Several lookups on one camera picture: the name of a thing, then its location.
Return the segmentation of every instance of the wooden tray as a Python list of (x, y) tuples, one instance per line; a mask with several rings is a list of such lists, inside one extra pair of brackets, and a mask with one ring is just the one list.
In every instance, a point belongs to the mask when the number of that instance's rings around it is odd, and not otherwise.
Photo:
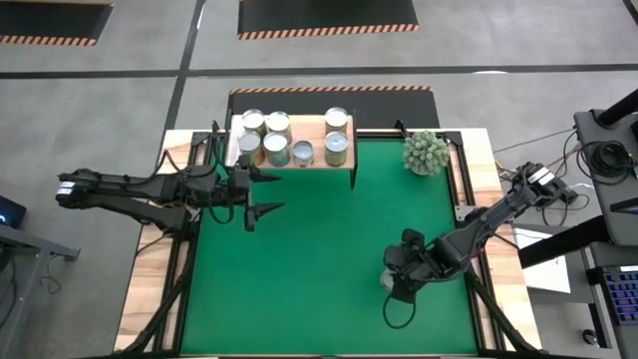
[[(356, 146), (354, 133), (355, 126), (352, 116), (348, 117), (348, 129), (346, 136), (348, 137), (348, 149), (346, 154), (346, 163), (342, 166), (335, 168), (328, 166), (324, 158), (326, 153), (326, 129), (325, 129), (325, 117), (323, 115), (289, 115), (290, 117), (290, 129), (292, 131), (292, 144), (290, 144), (290, 163), (285, 167), (277, 168), (270, 164), (266, 159), (258, 167), (260, 169), (298, 169), (298, 170), (313, 170), (313, 169), (329, 169), (329, 170), (352, 170), (356, 166)], [(230, 120), (230, 136), (228, 138), (228, 147), (226, 149), (225, 164), (227, 166), (233, 166), (239, 158), (239, 147), (237, 140), (244, 133), (243, 124), (241, 121), (241, 115), (233, 115)], [(315, 162), (312, 166), (306, 168), (300, 168), (292, 159), (292, 147), (299, 141), (308, 141), (312, 144), (314, 150)]]

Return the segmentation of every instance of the concrete floor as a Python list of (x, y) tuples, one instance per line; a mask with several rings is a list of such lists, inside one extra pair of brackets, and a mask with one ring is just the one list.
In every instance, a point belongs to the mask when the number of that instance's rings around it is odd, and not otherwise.
[[(178, 69), (195, 0), (115, 3), (96, 47), (2, 45), (0, 72)], [(638, 27), (620, 0), (415, 0), (415, 7), (422, 25), (415, 33), (238, 41), (236, 0), (208, 1), (190, 67), (638, 63)], [(605, 108), (637, 83), (638, 72), (193, 78), (186, 82), (175, 127), (209, 128), (223, 118), (233, 88), (430, 85), (442, 127), (488, 128), (497, 150), (568, 129), (574, 112)], [(64, 288), (54, 296), (40, 291), (25, 358), (99, 355), (113, 348), (140, 227), (104, 210), (57, 207), (56, 175), (81, 167), (149, 173), (174, 85), (174, 78), (0, 80), (0, 193), (29, 208), (27, 231), (83, 248), (77, 263), (52, 265)], [(507, 167), (547, 163), (560, 156), (565, 138), (496, 157)], [(589, 183), (574, 166), (566, 180)], [(599, 213), (593, 191), (578, 191), (592, 203), (571, 212), (567, 224)], [(549, 220), (559, 215), (551, 212)], [(533, 210), (519, 221), (541, 223)], [(586, 307), (533, 304), (545, 349), (617, 357), (575, 336), (589, 325)]]

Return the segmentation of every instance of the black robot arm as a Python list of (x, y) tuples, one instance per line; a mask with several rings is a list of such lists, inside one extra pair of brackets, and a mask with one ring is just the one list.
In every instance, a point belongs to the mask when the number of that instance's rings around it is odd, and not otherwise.
[(388, 246), (384, 254), (391, 297), (414, 303), (424, 285), (462, 275), (499, 226), (531, 206), (551, 205), (565, 191), (564, 182), (543, 165), (527, 163), (517, 169), (505, 197), (492, 207), (470, 213), (463, 228), (443, 234), (427, 245), (421, 233), (404, 230), (401, 243)]
[[(56, 201), (65, 208), (100, 207), (128, 215), (141, 223), (154, 223), (164, 232), (184, 230), (191, 220), (188, 208), (245, 207), (244, 227), (254, 230), (259, 218), (283, 203), (253, 204), (250, 188), (253, 182), (279, 180), (263, 174), (240, 156), (232, 168), (223, 168), (227, 178), (221, 179), (216, 166), (189, 166), (173, 174), (148, 178), (127, 175), (105, 175), (87, 169), (61, 174)], [(140, 199), (148, 199), (150, 204)]]

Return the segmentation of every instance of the potted plant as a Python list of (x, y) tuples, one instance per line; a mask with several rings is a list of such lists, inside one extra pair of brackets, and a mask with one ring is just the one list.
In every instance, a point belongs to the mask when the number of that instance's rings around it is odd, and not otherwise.
[(413, 133), (406, 138), (403, 161), (405, 168), (420, 176), (435, 176), (448, 165), (450, 148), (429, 131)]

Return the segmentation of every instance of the tin can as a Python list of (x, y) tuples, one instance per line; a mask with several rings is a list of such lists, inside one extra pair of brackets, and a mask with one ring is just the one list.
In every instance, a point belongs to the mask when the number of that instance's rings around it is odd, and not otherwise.
[(331, 132), (346, 133), (348, 129), (348, 113), (342, 108), (332, 108), (326, 111), (326, 134)]
[(241, 134), (237, 144), (242, 155), (250, 156), (250, 162), (253, 165), (259, 166), (263, 163), (265, 154), (261, 146), (261, 137), (255, 131), (246, 131)]
[(268, 132), (279, 133), (288, 140), (288, 145), (292, 142), (292, 132), (290, 131), (290, 118), (281, 111), (275, 111), (266, 120)]
[(326, 164), (340, 167), (346, 163), (348, 138), (340, 132), (331, 132), (326, 136)]
[(266, 118), (259, 110), (248, 110), (241, 116), (243, 127), (247, 131), (254, 131), (260, 137), (266, 136)]
[(307, 141), (299, 141), (292, 147), (292, 155), (295, 164), (300, 168), (311, 166), (315, 162), (315, 154), (312, 151), (312, 144)]
[(270, 133), (263, 138), (263, 147), (271, 165), (284, 167), (290, 163), (288, 140), (279, 133)]

